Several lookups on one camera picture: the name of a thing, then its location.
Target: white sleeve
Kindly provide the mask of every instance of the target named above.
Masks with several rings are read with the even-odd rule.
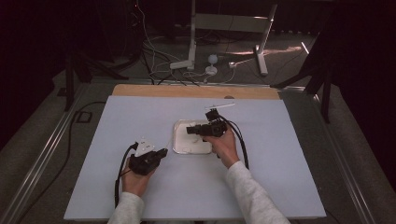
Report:
[[[139,224],[144,207],[145,203],[139,196],[123,192],[119,205],[107,224]]]
[[[238,201],[246,223],[289,223],[276,208],[267,191],[253,179],[251,172],[241,161],[233,164],[226,180]]]

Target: black tool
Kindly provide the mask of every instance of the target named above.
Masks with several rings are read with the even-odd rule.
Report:
[[[150,151],[140,157],[132,156],[128,167],[137,175],[148,175],[160,165],[161,159],[166,157],[168,149]]]
[[[201,136],[220,137],[227,131],[227,124],[220,120],[217,109],[210,109],[206,114],[208,124],[197,124],[193,127],[187,127],[187,133],[195,133]]]

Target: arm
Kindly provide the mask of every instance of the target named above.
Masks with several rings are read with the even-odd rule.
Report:
[[[236,152],[235,137],[231,127],[222,137],[205,136],[214,152],[229,169],[226,180],[238,201],[247,223],[283,224],[289,221],[276,208],[265,189],[253,179]]]
[[[146,191],[149,179],[154,174],[153,170],[148,175],[137,175],[129,168],[129,158],[122,173],[122,194],[120,203],[107,224],[139,224],[143,214],[144,202],[141,199]]]
[[[226,180],[247,223],[289,223],[244,163],[234,163],[228,170]]]

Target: hand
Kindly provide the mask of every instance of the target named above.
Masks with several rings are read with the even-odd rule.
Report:
[[[122,171],[124,174],[122,176],[122,191],[142,197],[148,186],[149,179],[154,174],[155,170],[151,171],[148,175],[137,175],[129,169],[129,159],[130,158],[128,158]]]
[[[227,169],[239,161],[235,146],[235,136],[230,125],[227,125],[227,131],[221,137],[203,136],[203,139],[212,144],[214,152],[220,156],[222,163]]]

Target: table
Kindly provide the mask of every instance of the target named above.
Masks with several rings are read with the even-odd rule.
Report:
[[[289,114],[275,90],[119,85],[107,100],[64,218],[108,219],[114,211],[114,180],[129,145],[144,135],[158,148],[166,146],[178,119],[203,119],[204,105],[230,101],[235,106],[219,112],[238,124],[250,171],[278,208],[289,218],[325,217]],[[225,183],[226,168],[215,155],[178,155],[169,149],[143,197],[143,219],[242,218]]]

